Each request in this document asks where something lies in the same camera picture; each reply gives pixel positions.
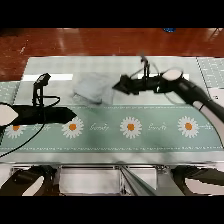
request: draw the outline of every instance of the metal bar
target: metal bar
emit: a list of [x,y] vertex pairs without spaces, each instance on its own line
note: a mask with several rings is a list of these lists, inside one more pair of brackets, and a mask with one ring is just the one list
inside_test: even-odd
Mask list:
[[126,167],[121,167],[121,172],[128,183],[130,190],[135,196],[156,196],[156,191],[149,186],[145,181],[128,170]]

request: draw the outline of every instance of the white daisy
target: white daisy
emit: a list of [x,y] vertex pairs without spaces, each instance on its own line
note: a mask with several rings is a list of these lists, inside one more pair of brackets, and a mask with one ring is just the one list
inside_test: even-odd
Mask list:
[[78,117],[73,118],[67,124],[62,125],[62,131],[66,138],[75,138],[82,134],[84,124],[81,119]]
[[198,134],[199,127],[194,118],[182,117],[179,119],[177,126],[179,127],[178,130],[181,131],[182,135],[185,135],[185,137],[194,138]]
[[23,134],[24,130],[26,130],[25,125],[21,125],[21,126],[20,125],[18,125],[18,126],[10,125],[5,129],[6,135],[8,135],[8,138],[17,138],[18,136]]
[[123,132],[123,135],[126,136],[126,138],[135,138],[136,136],[139,136],[141,134],[142,125],[140,121],[134,117],[126,117],[120,125],[121,129],[120,131]]

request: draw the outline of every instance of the robotic arm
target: robotic arm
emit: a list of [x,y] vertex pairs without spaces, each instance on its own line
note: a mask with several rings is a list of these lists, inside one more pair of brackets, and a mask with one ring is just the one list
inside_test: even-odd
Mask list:
[[149,63],[145,57],[142,62],[145,63],[142,79],[131,79],[127,75],[122,75],[120,82],[113,89],[128,95],[138,95],[140,91],[146,90],[152,90],[155,94],[175,92],[212,123],[224,145],[224,108],[212,101],[196,84],[186,80],[182,71],[169,69],[155,77],[149,77]]

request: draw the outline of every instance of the daisy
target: daisy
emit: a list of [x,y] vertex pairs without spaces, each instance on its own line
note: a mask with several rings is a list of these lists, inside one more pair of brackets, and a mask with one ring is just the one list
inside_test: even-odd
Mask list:
[[123,135],[126,136],[126,138],[135,138],[136,136],[139,136],[141,134],[142,125],[140,121],[134,117],[126,117],[120,125],[121,129],[120,131],[123,132]]
[[18,136],[23,134],[24,130],[26,130],[25,125],[22,125],[22,126],[20,126],[20,125],[17,125],[17,126],[10,125],[5,129],[6,135],[8,135],[8,138],[17,138]]
[[67,124],[62,125],[62,131],[66,138],[75,138],[82,134],[84,124],[81,119],[78,117],[73,118]]
[[181,131],[182,135],[185,135],[185,137],[194,138],[198,134],[199,127],[194,118],[182,117],[179,119],[177,126],[179,127],[178,130]]

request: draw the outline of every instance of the gray cloth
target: gray cloth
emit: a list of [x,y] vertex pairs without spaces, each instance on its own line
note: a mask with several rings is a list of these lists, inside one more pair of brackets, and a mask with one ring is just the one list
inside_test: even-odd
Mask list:
[[75,95],[78,94],[95,104],[113,104],[116,83],[110,76],[100,73],[89,73],[83,76],[75,85]]

